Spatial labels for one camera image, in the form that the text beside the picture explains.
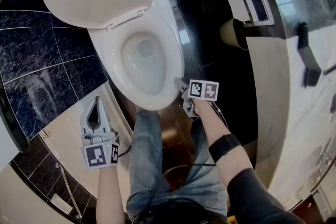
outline forearm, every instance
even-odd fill
[[[97,224],[125,223],[116,167],[100,170],[96,215]]]
[[[196,112],[201,117],[209,145],[212,145],[223,135],[230,133],[208,102],[194,99],[194,103]],[[216,165],[222,182],[226,187],[242,170],[252,168],[252,164],[241,146],[234,148],[220,158]]]

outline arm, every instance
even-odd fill
[[[201,117],[209,145],[230,133],[207,102],[194,100],[194,103],[195,112]],[[268,193],[254,172],[242,146],[221,157],[216,166],[227,188],[238,223],[303,223],[285,211],[280,202]]]
[[[100,169],[96,214],[97,224],[125,223],[116,167]]]

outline person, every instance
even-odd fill
[[[228,193],[239,224],[303,223],[268,193],[245,150],[208,102],[194,100],[194,103],[201,119],[194,120],[191,131],[197,165],[192,166],[185,185],[176,191],[170,190],[162,176],[159,114],[137,112],[130,152],[131,194],[126,205],[130,220],[227,223]],[[219,144],[223,140],[229,141],[227,152],[222,152]],[[210,153],[212,145],[217,148]],[[215,155],[216,165],[212,158]],[[100,170],[96,216],[98,224],[125,223],[116,167]]]

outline black sleeve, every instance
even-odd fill
[[[303,223],[268,193],[252,168],[236,175],[227,192],[239,224]]]

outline dark marble wall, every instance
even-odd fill
[[[39,135],[29,142],[29,147],[23,153],[19,153],[12,161],[11,166],[21,179],[48,205],[60,212],[70,221],[83,224],[96,223],[97,200],[89,194],[78,182],[65,170],[66,179],[70,191],[82,214],[82,219],[76,219],[77,211],[71,201],[70,194],[61,175],[61,170],[56,168],[58,163],[49,151]],[[61,212],[51,203],[54,194],[57,194],[70,206],[69,215]]]
[[[0,73],[28,140],[107,80],[87,30],[43,0],[0,1]]]

